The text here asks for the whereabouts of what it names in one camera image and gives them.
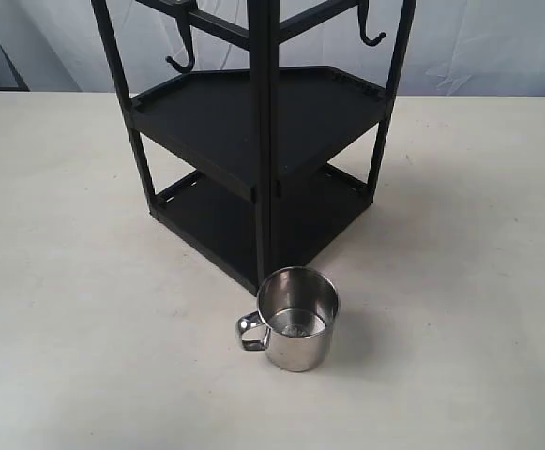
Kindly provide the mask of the stainless steel mug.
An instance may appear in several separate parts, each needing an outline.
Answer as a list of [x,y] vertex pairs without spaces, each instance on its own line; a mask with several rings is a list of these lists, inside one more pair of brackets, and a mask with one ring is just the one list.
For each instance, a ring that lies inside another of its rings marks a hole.
[[330,279],[306,266],[271,273],[256,293],[256,310],[235,332],[247,352],[263,352],[280,369],[305,372],[328,355],[341,300]]

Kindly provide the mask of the black metal shelf rack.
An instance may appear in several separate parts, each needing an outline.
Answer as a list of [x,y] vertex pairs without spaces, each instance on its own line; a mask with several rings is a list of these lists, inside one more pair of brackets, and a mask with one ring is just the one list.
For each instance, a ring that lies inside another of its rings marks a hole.
[[151,216],[255,293],[309,263],[373,202],[416,3],[401,6],[390,69],[377,85],[332,66],[282,67],[280,46],[365,1],[324,1],[282,19],[250,1],[239,26],[194,1],[152,1],[188,53],[201,30],[247,52],[245,69],[197,70],[132,95],[108,6],[92,5]]

